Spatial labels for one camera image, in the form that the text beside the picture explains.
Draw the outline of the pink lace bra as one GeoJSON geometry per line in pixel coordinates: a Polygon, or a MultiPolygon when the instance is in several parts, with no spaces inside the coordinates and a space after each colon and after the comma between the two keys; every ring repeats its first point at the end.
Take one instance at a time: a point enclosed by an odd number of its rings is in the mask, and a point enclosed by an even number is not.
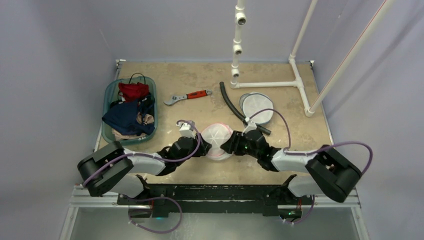
{"type": "MultiPolygon", "coordinates": [[[[154,117],[150,114],[146,114],[144,117],[140,113],[137,114],[136,121],[139,124],[153,124],[154,123],[154,117]]],[[[122,135],[120,132],[118,132],[116,129],[112,129],[111,132],[113,133],[116,141],[122,141],[122,140],[135,140],[135,139],[141,139],[146,136],[145,133],[142,133],[140,135],[122,135]]]]}

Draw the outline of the red lace bra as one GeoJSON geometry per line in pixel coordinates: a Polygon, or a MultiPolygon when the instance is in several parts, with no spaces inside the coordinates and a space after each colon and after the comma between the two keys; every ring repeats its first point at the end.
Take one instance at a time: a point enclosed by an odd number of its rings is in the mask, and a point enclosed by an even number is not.
{"type": "Polygon", "coordinates": [[[119,83],[118,88],[126,102],[133,102],[140,98],[144,98],[150,93],[149,86],[141,82],[119,83]]]}

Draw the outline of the navy blue bra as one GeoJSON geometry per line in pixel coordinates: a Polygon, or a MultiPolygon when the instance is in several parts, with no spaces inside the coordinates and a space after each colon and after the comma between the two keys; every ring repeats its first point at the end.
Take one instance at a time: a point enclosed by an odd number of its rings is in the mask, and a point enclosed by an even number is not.
{"type": "Polygon", "coordinates": [[[156,128],[154,123],[148,123],[143,119],[138,120],[138,117],[144,118],[151,115],[154,106],[155,99],[150,95],[134,101],[118,103],[102,116],[102,121],[122,135],[150,135],[156,128]]]}

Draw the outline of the pink trimmed mesh laundry bag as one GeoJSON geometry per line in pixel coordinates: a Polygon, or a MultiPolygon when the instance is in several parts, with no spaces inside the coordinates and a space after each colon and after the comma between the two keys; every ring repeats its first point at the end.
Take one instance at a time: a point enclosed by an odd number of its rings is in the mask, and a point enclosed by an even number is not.
{"type": "Polygon", "coordinates": [[[230,126],[223,123],[214,123],[206,127],[201,132],[203,139],[211,144],[206,157],[214,161],[222,161],[230,158],[232,154],[221,149],[221,145],[231,138],[232,133],[233,130],[230,126]]]}

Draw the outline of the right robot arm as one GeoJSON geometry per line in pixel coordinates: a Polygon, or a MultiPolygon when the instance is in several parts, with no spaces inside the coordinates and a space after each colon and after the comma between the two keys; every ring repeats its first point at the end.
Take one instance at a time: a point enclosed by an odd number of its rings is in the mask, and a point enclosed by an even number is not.
{"type": "Polygon", "coordinates": [[[294,176],[281,189],[288,204],[306,195],[325,195],[343,203],[363,176],[362,171],[331,145],[312,151],[289,151],[269,145],[258,130],[234,131],[220,148],[236,156],[249,155],[266,171],[305,173],[294,176]]]}

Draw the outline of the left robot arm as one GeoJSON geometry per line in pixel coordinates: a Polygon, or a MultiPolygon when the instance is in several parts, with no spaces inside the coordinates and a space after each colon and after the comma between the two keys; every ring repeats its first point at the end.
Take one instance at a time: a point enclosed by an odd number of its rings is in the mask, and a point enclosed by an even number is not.
{"type": "Polygon", "coordinates": [[[149,191],[146,181],[136,173],[165,176],[189,158],[206,156],[211,148],[203,137],[183,136],[155,153],[131,151],[114,141],[81,160],[77,169],[90,196],[121,193],[142,205],[148,201],[149,191]]]}

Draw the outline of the white mesh laundry bag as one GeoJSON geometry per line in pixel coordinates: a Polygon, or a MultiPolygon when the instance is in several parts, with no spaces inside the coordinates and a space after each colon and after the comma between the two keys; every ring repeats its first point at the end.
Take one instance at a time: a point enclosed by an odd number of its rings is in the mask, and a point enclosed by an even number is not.
{"type": "MultiPolygon", "coordinates": [[[[246,117],[251,117],[253,114],[263,110],[263,109],[273,109],[273,101],[265,94],[260,92],[250,92],[245,93],[239,98],[239,106],[242,113],[246,117]]],[[[271,110],[263,111],[252,119],[253,121],[260,126],[266,125],[272,119],[274,112],[271,110]]]]}

